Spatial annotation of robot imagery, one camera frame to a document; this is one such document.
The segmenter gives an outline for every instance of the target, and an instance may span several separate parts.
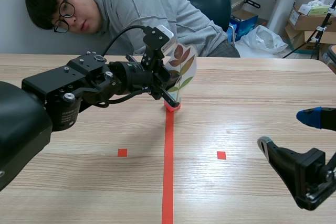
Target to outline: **chair backrest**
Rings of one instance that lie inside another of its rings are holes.
[[[189,0],[217,26],[227,31],[231,16],[231,0]]]

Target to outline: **red square marker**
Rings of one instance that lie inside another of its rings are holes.
[[[217,157],[226,160],[226,152],[217,152]]]
[[[118,157],[127,157],[127,149],[119,149]]]

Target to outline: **plastic bag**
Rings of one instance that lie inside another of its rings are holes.
[[[281,37],[265,26],[257,26],[247,35],[242,36],[241,44],[251,48],[261,49],[271,54],[277,54],[285,50],[288,44]]]

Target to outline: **black robotic arm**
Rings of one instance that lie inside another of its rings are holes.
[[[336,109],[303,110],[297,119],[310,127],[336,131]],[[261,137],[258,146],[298,207],[315,210],[336,191],[336,153],[326,164],[326,153],[316,148],[301,154],[278,147],[268,137]]]
[[[167,92],[178,76],[172,79],[163,62],[176,39],[163,26],[143,31],[146,50],[141,62],[127,55],[128,61],[107,63],[105,57],[88,52],[24,79],[21,89],[0,82],[0,191],[50,142],[52,132],[69,129],[91,106],[107,108],[142,93],[179,106]],[[114,95],[125,96],[110,100]]]

